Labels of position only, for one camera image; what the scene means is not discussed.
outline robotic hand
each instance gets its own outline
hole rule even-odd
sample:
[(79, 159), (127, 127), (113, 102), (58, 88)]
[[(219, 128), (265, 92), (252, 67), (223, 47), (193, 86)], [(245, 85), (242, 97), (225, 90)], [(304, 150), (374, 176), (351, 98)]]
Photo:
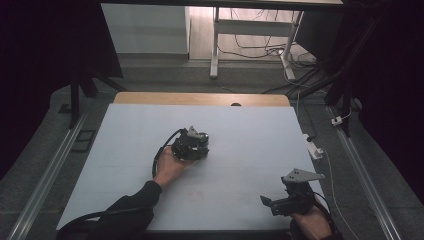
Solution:
[(174, 138), (177, 134), (181, 134), (178, 138), (175, 139), (175, 142), (171, 145), (172, 152), (174, 156), (181, 161), (184, 160), (203, 160), (207, 157), (209, 149), (209, 136), (206, 133), (198, 133), (193, 126), (187, 129), (177, 130), (166, 142), (159, 148), (159, 151), (156, 153), (155, 159), (153, 161), (152, 175), (153, 178), (156, 176), (156, 168), (159, 156), (161, 155), (163, 149), (167, 144)]
[(295, 168), (287, 176), (281, 177), (287, 187), (288, 198), (271, 201), (271, 199), (261, 196), (262, 204), (270, 207), (274, 216), (289, 216), (292, 213), (306, 214), (316, 201), (309, 181), (321, 178), (324, 178), (323, 174)]

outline white table surface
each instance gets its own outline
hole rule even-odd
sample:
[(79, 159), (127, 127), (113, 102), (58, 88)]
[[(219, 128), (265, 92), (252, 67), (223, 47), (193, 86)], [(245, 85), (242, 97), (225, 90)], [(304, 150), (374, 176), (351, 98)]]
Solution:
[(287, 229), (259, 196), (286, 198), (282, 176), (315, 172), (293, 108), (139, 104), (109, 106), (57, 228), (140, 190), (159, 147), (190, 125), (209, 134), (210, 152), (163, 191), (148, 230)]

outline wall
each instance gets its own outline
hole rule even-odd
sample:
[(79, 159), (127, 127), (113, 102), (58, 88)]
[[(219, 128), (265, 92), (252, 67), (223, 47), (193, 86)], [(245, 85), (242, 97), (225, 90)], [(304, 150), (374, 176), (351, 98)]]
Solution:
[(189, 7), (102, 4), (117, 53), (189, 52)]

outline hand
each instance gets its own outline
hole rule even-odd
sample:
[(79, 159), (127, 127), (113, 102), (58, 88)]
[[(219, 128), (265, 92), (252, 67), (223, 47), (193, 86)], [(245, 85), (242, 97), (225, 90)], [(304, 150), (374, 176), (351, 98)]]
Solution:
[(293, 213), (290, 216), (308, 239), (323, 239), (332, 235), (324, 213), (316, 206), (313, 206), (305, 215)]
[(174, 156), (171, 147), (166, 147), (158, 160), (156, 177), (153, 179), (162, 189), (176, 179), (185, 167), (193, 161), (180, 161)]

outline black sleeve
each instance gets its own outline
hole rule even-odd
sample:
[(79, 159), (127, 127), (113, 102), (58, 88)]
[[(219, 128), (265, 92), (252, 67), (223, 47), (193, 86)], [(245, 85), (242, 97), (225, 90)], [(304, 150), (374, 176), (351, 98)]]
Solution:
[(107, 210), (115, 211), (131, 208), (145, 208), (145, 210), (101, 217), (86, 240), (121, 240), (139, 236), (152, 221), (153, 207), (158, 202), (161, 192), (162, 188), (156, 182), (148, 181), (133, 196), (121, 197)]
[(334, 233), (331, 236), (323, 238), (322, 240), (344, 240), (343, 235), (340, 232)]

